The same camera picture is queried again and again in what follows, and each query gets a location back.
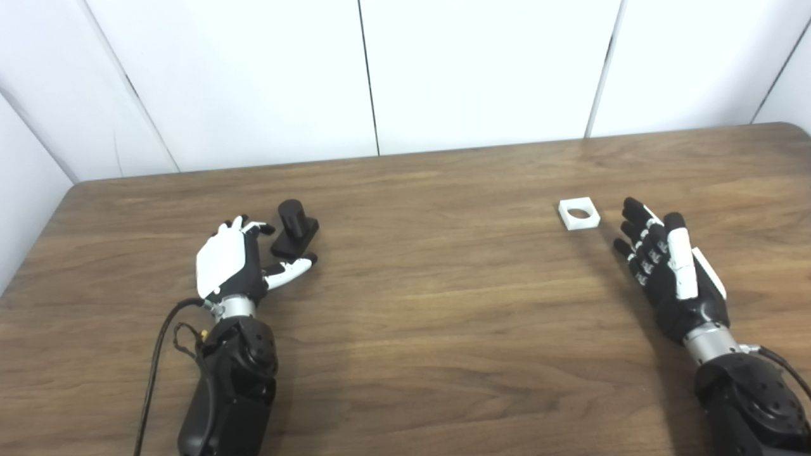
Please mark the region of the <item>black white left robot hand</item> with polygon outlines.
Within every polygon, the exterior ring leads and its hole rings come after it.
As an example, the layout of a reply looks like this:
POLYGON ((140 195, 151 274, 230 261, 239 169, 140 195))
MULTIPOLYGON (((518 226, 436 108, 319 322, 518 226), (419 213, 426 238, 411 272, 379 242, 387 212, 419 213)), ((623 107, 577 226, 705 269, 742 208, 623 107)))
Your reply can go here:
POLYGON ((195 259, 196 289, 200 298, 220 303, 244 296, 258 304, 267 292, 293 282, 318 260, 312 252, 270 267, 261 266, 258 239, 275 228, 246 215, 226 220, 200 248, 195 259))

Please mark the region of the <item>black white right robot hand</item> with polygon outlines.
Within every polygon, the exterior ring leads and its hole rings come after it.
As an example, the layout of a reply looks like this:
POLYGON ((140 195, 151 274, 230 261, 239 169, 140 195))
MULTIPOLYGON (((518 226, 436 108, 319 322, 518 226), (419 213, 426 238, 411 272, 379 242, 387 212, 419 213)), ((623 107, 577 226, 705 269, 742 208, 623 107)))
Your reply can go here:
POLYGON ((658 329, 684 343, 694 330, 710 324, 729 328, 726 289, 718 274, 693 245, 679 212, 657 217, 640 200, 627 197, 614 249, 640 286, 658 329))

